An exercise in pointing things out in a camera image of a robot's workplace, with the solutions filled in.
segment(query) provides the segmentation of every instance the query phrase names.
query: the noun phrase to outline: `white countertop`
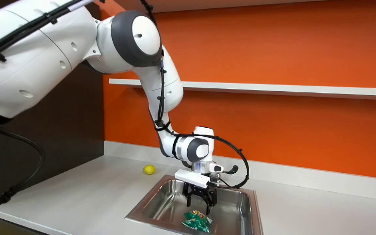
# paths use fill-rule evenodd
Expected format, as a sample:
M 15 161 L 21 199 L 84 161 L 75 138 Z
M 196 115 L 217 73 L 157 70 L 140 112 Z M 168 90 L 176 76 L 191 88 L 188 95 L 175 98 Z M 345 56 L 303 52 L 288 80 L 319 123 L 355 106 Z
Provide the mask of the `white countertop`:
M 169 235 L 124 217 L 160 180 L 179 168 L 102 156 L 33 187 L 0 207 L 0 218 L 50 235 Z M 232 177 L 229 183 L 241 178 Z M 376 235 L 376 199 L 249 180 L 265 235 Z

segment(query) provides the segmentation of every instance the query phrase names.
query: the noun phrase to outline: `yellow lemon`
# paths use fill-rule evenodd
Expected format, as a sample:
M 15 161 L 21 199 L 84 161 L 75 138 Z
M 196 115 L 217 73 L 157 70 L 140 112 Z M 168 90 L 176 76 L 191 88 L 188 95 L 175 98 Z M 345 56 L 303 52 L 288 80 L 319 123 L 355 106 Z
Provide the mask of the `yellow lemon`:
M 143 168 L 143 171 L 145 172 L 145 174 L 151 175 L 155 172 L 155 167 L 152 165 L 146 165 L 145 168 Z

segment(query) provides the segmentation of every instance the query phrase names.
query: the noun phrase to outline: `stainless steel sink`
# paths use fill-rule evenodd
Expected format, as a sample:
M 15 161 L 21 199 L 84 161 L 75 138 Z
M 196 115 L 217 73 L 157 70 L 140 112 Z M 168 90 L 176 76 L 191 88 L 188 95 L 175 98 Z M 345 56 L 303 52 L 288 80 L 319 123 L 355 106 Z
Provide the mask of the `stainless steel sink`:
M 192 196 L 191 206 L 182 195 L 183 181 L 165 175 L 126 216 L 138 223 L 181 234 L 206 235 L 190 229 L 181 222 L 184 213 L 191 210 L 206 211 L 203 199 Z M 249 189 L 217 189 L 218 203 L 208 215 L 213 220 L 211 233 L 218 235 L 262 235 L 261 220 L 255 191 Z

